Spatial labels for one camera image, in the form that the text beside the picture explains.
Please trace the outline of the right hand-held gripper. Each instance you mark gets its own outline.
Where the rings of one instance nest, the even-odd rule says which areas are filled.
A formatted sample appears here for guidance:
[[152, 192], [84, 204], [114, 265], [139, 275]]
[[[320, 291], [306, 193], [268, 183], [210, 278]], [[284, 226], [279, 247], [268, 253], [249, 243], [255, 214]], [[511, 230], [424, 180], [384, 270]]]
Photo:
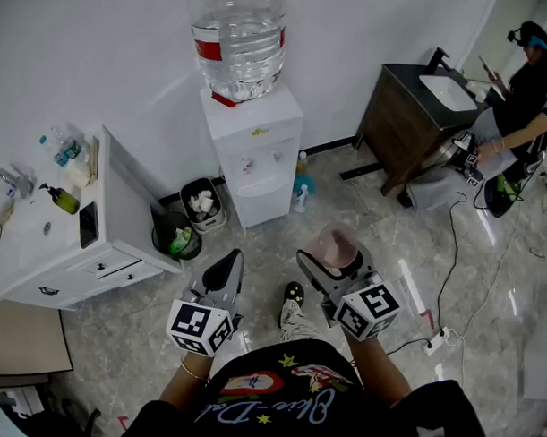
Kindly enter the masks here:
[[351, 274], [346, 277], [335, 276], [305, 250], [296, 251], [296, 260], [311, 285], [323, 294], [321, 308], [330, 327], [340, 326], [362, 342], [387, 329], [400, 314], [395, 289], [382, 280], [362, 243], [357, 245]]

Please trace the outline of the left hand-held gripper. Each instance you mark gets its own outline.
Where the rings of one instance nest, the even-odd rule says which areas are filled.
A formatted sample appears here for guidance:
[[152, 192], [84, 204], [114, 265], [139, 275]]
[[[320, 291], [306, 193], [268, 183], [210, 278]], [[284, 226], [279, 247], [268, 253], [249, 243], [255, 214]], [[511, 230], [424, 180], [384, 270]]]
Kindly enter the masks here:
[[234, 249], [193, 280], [172, 303], [166, 333], [182, 350], [213, 357], [232, 338], [243, 316], [235, 300], [242, 290], [244, 255]]

